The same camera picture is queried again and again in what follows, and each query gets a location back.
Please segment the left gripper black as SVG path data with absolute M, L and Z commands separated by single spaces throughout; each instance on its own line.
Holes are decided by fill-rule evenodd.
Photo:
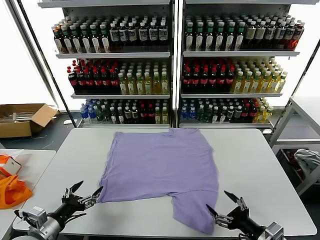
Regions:
M 72 220 L 86 215 L 85 208 L 91 208 L 97 203 L 103 186 L 99 187 L 92 195 L 82 197 L 75 192 L 81 187 L 84 181 L 73 184 L 65 189 L 61 206 L 54 211 L 53 218 L 60 224 L 67 224 Z

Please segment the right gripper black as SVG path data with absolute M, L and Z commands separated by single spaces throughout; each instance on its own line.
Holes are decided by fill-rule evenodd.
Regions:
M 224 193 L 237 205 L 227 215 L 218 214 L 211 206 L 206 204 L 210 212 L 213 222 L 223 228 L 229 230 L 240 230 L 248 237 L 260 237 L 265 231 L 265 226 L 258 225 L 249 216 L 249 208 L 243 197 L 237 197 L 235 194 L 224 190 Z

